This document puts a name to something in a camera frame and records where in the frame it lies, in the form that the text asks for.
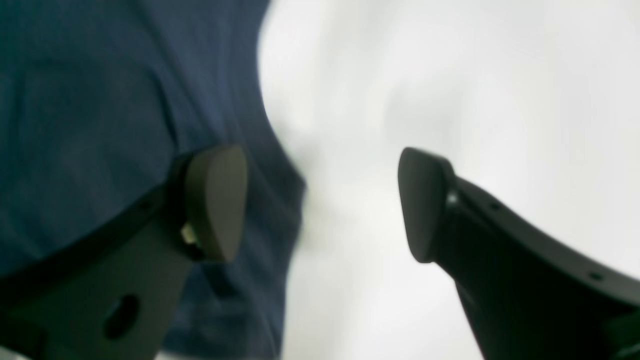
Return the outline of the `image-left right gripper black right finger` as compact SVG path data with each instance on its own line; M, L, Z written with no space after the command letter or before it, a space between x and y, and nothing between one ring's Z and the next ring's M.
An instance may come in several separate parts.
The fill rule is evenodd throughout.
M407 243L455 282L486 360L637 360L640 283L535 228L434 153L405 148Z

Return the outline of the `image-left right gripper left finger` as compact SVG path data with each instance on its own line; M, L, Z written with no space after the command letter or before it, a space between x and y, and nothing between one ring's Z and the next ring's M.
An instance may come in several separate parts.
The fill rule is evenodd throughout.
M192 267L237 255L249 188L238 145L176 159L91 234L1 278L3 360L153 360Z

